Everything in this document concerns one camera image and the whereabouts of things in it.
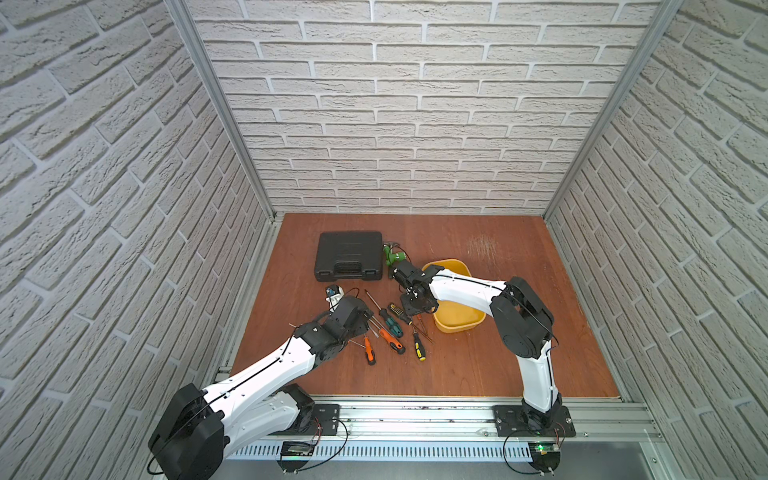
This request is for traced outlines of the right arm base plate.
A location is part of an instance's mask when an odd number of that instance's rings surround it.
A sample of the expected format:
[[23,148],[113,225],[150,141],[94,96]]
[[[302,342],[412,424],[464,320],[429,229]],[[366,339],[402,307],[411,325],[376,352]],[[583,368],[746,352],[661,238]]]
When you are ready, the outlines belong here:
[[576,436],[574,421],[568,408],[559,404],[547,413],[523,404],[494,405],[492,413],[499,437]]

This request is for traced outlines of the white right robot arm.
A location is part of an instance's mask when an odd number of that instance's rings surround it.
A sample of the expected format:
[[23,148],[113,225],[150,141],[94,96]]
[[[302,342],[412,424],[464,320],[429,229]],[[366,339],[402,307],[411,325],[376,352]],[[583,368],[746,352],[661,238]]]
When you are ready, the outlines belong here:
[[526,421],[536,430],[551,424],[562,406],[551,361],[554,317],[527,281],[484,280],[439,265],[422,270],[406,260],[391,265],[389,276],[403,288],[409,315],[435,313],[453,302],[491,316],[502,343],[517,357]]

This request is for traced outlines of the green black large screwdriver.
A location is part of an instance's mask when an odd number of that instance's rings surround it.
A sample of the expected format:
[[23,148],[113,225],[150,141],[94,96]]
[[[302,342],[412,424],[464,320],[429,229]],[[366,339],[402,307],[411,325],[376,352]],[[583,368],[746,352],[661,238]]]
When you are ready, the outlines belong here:
[[388,331],[395,338],[401,338],[403,336],[403,331],[400,328],[399,324],[391,317],[391,315],[385,308],[379,305],[379,303],[374,299],[374,297],[371,295],[371,293],[368,290],[365,291],[365,294],[378,309],[379,316],[384,320]]

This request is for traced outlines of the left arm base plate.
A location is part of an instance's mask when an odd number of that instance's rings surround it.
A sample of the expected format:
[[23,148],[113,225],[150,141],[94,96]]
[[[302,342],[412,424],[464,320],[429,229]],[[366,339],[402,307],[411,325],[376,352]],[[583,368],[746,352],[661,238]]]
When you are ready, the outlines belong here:
[[310,413],[301,411],[297,420],[286,430],[276,432],[284,436],[335,436],[339,427],[340,405],[315,404]]

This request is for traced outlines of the yellow black phillips screwdriver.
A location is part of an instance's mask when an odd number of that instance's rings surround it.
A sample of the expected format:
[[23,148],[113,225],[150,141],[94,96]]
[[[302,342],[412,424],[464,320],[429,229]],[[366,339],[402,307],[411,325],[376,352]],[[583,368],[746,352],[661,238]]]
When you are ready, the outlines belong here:
[[412,325],[411,329],[412,329],[412,337],[413,337],[415,354],[417,356],[417,359],[420,362],[423,362],[427,359],[426,349],[425,349],[423,339],[421,337],[419,330],[416,328],[415,325]]

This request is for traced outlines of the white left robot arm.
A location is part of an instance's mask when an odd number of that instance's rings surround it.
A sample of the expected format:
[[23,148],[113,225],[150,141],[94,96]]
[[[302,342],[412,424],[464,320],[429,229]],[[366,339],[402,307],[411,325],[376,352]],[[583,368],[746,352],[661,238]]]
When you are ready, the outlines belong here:
[[148,473],[208,479],[225,458],[270,434],[321,431],[314,400],[294,381],[365,334],[371,318],[362,300],[344,296],[243,371],[207,387],[181,387],[149,438]]

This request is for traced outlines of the black yellow-dotted screwdriver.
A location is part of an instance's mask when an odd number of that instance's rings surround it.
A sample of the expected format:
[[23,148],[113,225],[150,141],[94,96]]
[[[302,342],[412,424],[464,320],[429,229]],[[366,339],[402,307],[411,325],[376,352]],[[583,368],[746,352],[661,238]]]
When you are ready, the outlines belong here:
[[394,304],[394,303],[390,303],[390,304],[388,305],[388,309],[389,309],[389,311],[390,311],[392,314],[394,314],[394,315],[395,315],[395,316],[396,316],[396,317],[397,317],[399,320],[401,320],[401,321],[402,321],[402,322],[404,322],[405,324],[407,324],[407,325],[411,325],[411,324],[413,323],[413,321],[412,321],[411,317],[410,317],[410,316],[408,316],[408,315],[405,313],[405,311],[404,311],[404,310],[403,310],[401,307],[397,306],[396,304]]

